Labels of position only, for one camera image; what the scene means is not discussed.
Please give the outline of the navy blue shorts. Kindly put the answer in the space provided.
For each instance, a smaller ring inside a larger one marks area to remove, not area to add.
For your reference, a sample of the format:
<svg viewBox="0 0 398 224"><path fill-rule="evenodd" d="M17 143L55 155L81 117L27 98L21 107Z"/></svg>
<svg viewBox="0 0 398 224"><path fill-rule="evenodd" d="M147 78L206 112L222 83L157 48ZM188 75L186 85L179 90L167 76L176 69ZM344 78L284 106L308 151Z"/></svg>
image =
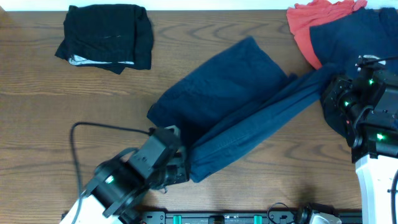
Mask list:
<svg viewBox="0 0 398 224"><path fill-rule="evenodd" d="M174 125L201 182L245 156L312 103L341 68L326 64L286 75L247 37L169 88L149 109L156 126Z"/></svg>

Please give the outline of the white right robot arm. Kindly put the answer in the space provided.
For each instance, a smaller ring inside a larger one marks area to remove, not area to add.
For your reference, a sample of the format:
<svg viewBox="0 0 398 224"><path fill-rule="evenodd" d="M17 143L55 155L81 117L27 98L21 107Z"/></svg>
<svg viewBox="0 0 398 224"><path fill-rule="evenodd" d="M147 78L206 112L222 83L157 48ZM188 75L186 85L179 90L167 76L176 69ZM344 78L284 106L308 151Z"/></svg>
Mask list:
<svg viewBox="0 0 398 224"><path fill-rule="evenodd" d="M351 149L363 223L397 223L397 75L336 75L321 104L326 123Z"/></svg>

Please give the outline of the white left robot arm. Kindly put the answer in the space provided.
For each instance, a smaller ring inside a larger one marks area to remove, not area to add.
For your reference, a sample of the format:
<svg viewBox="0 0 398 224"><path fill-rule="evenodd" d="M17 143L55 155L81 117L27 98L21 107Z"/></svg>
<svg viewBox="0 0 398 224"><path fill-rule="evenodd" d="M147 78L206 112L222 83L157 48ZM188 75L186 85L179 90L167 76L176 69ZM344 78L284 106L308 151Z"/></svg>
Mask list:
<svg viewBox="0 0 398 224"><path fill-rule="evenodd" d="M137 148L127 148L111 160L100 164L94 177L82 192L81 200L62 215L61 223L139 223L140 215L134 207L140 204L149 190L167 191L168 185L189 180L187 153L181 147L166 167L154 172L147 180L122 157L137 154Z"/></svg>

